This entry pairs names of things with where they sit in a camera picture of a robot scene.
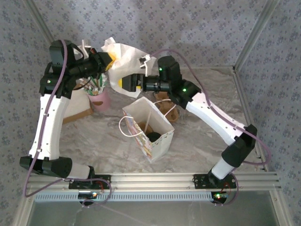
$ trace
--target marble surface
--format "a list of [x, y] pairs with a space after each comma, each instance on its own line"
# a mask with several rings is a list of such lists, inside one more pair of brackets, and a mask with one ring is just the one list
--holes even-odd
[[[181, 70], [185, 79], [196, 82], [189, 70]], [[197, 69], [196, 74], [207, 88], [210, 99], [234, 119], [246, 124], [230, 70], [219, 72]], [[122, 108], [135, 101], [109, 89], [111, 108], [63, 125], [60, 139], [61, 156], [75, 162], [94, 166], [100, 173], [113, 172], [208, 172], [221, 157], [226, 144], [200, 118], [177, 106], [179, 120], [173, 123], [174, 137], [169, 151], [149, 163], [133, 137], [121, 134], [118, 123]], [[143, 93], [150, 100], [152, 93]], [[126, 124], [121, 124], [127, 131]], [[258, 161], [255, 151], [247, 158]], [[255, 171], [257, 167], [242, 165], [238, 171]]]

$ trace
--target white string handle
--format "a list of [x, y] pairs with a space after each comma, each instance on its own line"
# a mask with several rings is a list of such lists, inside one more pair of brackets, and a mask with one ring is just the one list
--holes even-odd
[[127, 134], [125, 134], [125, 133], [122, 131], [121, 127], [120, 127], [120, 123], [121, 123], [121, 121], [122, 121], [124, 118], [130, 118], [130, 119], [133, 119], [133, 117], [130, 117], [130, 116], [123, 116], [123, 117], [119, 120], [119, 129], [120, 129], [120, 132], [121, 132], [124, 136], [126, 136], [126, 137], [136, 137], [136, 136], [138, 136], [139, 134], [142, 134], [142, 133], [143, 133], [143, 131], [141, 131], [140, 133], [137, 133], [137, 134], [134, 134], [134, 135], [127, 135]]
[[[162, 102], [162, 101], [171, 101], [171, 99], [164, 99], [164, 100], [159, 100], [159, 101], [156, 101], [153, 103], [153, 105], [155, 105], [156, 103], [159, 103], [159, 102]], [[165, 115], [164, 117], [166, 117], [168, 115], [168, 113], [170, 113], [177, 105], [174, 105]], [[145, 129], [144, 129], [144, 133], [146, 132], [146, 129], [149, 125], [149, 122], [150, 122], [150, 118], [151, 118], [151, 111], [149, 113], [149, 116], [147, 118], [147, 121], [146, 121], [146, 125], [145, 125]]]
[[171, 109], [169, 109], [169, 111], [164, 115], [164, 117], [166, 117], [168, 115], [168, 113], [170, 113], [177, 105], [175, 104]]

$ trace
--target white paper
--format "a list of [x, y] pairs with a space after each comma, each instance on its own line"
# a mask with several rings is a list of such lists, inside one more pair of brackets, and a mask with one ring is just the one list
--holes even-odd
[[[104, 46], [102, 46], [102, 50], [104, 52], [112, 53], [116, 57], [115, 62], [107, 72], [109, 75], [111, 87], [116, 92], [127, 95], [129, 97], [137, 98], [139, 93], [141, 92], [140, 89], [137, 88], [136, 92], [128, 92], [127, 90], [122, 89], [118, 85], [118, 81], [134, 73], [144, 74], [145, 69], [140, 68], [141, 65], [139, 58], [145, 56], [147, 53], [144, 53], [143, 51], [132, 46], [116, 43], [112, 37], [104, 41]], [[149, 72], [153, 68], [155, 61], [156, 58], [152, 57], [147, 62]]]

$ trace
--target blue patterned wall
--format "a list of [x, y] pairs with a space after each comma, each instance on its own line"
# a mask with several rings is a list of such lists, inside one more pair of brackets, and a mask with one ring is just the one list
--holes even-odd
[[19, 158], [34, 139], [39, 80], [50, 58], [23, 3], [2, 0], [0, 8], [0, 225], [9, 226], [24, 185]]
[[35, 0], [55, 39], [113, 36], [152, 53], [182, 52], [194, 66], [234, 65], [263, 0]]
[[239, 72], [263, 141], [272, 150], [296, 225], [301, 226], [301, 2], [280, 2]]

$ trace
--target pink cup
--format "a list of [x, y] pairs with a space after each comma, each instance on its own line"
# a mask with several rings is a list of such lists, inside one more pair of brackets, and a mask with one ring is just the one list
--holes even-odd
[[88, 97], [97, 111], [105, 111], [111, 105], [111, 99], [107, 89], [104, 89], [103, 92], [97, 96], [88, 95]]

